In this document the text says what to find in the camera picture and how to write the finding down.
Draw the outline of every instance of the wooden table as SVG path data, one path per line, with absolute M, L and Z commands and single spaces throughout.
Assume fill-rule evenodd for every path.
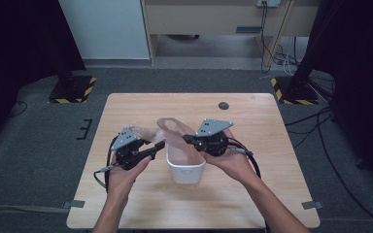
M 229 109 L 221 110 L 220 102 Z M 271 190 L 307 227 L 320 225 L 317 211 L 301 205 L 311 201 L 311 195 L 273 95 L 123 93 L 111 94 L 106 103 L 75 195 L 85 205 L 71 208 L 70 228 L 93 228 L 101 213 L 106 192 L 92 174 L 105 166 L 111 140 L 124 126 L 156 128 L 154 121 L 160 117 L 175 117 L 192 129 L 198 129 L 205 117 L 233 121 L 231 132 L 254 152 Z M 161 150 L 134 184 L 119 227 L 263 228 L 264 220 L 245 188 L 215 166 L 205 166 L 198 184 L 174 183 Z

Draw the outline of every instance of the plastic bag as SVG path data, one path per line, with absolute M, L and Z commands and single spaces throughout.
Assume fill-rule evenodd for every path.
M 198 165 L 203 162 L 203 157 L 193 145 L 187 144 L 183 136 L 195 134 L 186 124 L 173 117 L 163 117 L 156 121 L 158 128 L 145 128 L 130 126 L 129 128 L 140 138 L 158 142 L 165 140 L 167 152 L 172 163 L 176 165 Z

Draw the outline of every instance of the forearm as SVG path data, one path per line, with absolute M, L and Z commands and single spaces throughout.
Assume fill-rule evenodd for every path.
M 114 195 L 109 194 L 92 232 L 117 232 L 120 217 L 127 200 L 128 194 L 125 192 L 119 192 Z
M 243 182 L 273 233 L 310 232 L 256 175 Z

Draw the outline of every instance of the white box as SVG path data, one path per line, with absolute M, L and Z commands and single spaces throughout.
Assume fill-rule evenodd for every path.
M 203 157 L 198 165 L 188 165 L 187 156 L 181 150 L 167 147 L 166 161 L 171 167 L 175 183 L 199 183 L 202 179 L 206 161 Z

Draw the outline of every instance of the black curtain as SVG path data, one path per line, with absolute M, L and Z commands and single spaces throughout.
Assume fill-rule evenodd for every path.
M 330 104 L 337 122 L 373 170 L 373 3 L 322 0 L 291 84 L 308 82 L 313 70 L 334 78 Z
M 0 125 L 22 86 L 84 69 L 58 1 L 0 0 Z

